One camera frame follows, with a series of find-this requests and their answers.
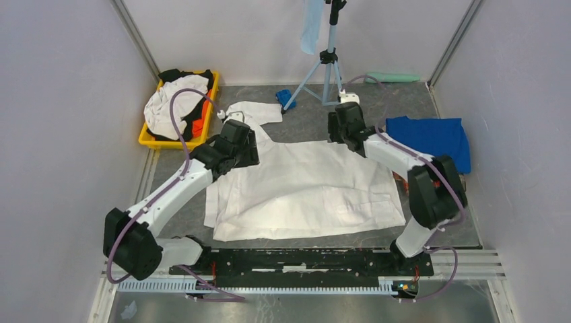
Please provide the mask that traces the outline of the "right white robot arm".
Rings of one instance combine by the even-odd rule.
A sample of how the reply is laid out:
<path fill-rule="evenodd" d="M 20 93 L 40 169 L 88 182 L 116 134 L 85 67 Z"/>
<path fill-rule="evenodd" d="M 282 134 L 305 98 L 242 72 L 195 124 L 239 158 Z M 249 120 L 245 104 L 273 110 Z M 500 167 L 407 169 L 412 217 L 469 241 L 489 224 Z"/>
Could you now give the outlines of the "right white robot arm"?
<path fill-rule="evenodd" d="M 460 174 L 448 155 L 421 153 L 367 126 L 360 105 L 345 102 L 328 113 L 330 140 L 386 166 L 403 178 L 409 189 L 411 219 L 390 245 L 389 266 L 405 275 L 412 270 L 437 231 L 466 218 L 467 197 Z"/>

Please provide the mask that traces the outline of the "white long-sleeve shirt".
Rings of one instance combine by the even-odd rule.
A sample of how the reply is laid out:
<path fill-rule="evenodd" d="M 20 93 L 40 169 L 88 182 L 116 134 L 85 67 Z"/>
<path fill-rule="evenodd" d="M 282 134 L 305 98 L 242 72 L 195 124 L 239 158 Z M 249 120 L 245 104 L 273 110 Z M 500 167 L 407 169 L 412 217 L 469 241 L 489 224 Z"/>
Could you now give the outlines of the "white long-sleeve shirt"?
<path fill-rule="evenodd" d="M 242 101 L 260 163 L 237 168 L 206 190 L 204 225 L 229 242 L 352 234 L 405 224 L 392 172 L 327 141 L 279 143 L 263 130 L 281 122 L 278 104 Z"/>

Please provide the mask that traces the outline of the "blue printed t-shirt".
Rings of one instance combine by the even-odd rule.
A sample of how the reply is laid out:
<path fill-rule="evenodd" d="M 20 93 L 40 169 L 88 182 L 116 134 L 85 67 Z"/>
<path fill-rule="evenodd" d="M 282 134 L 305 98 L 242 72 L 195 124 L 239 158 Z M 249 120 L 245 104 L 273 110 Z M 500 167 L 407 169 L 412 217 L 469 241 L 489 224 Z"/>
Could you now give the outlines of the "blue printed t-shirt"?
<path fill-rule="evenodd" d="M 460 118 L 388 118 L 386 131 L 400 143 L 435 157 L 448 155 L 459 173 L 469 174 L 471 152 Z"/>

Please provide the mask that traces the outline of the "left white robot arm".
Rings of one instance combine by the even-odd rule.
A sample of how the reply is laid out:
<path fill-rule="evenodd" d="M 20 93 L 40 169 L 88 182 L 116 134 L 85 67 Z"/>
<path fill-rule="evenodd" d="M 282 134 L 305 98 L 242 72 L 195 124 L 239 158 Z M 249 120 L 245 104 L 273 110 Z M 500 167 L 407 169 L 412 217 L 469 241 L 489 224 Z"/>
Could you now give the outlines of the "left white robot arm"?
<path fill-rule="evenodd" d="M 159 234 L 184 205 L 221 176 L 257 164 L 255 131 L 239 120 L 227 120 L 220 134 L 187 151 L 181 167 L 149 196 L 126 211 L 113 208 L 104 221 L 108 280 L 122 282 L 113 278 L 114 266 L 138 281 L 177 265 L 187 265 L 195 274 L 206 273 L 211 255 L 198 241 L 164 239 Z"/>

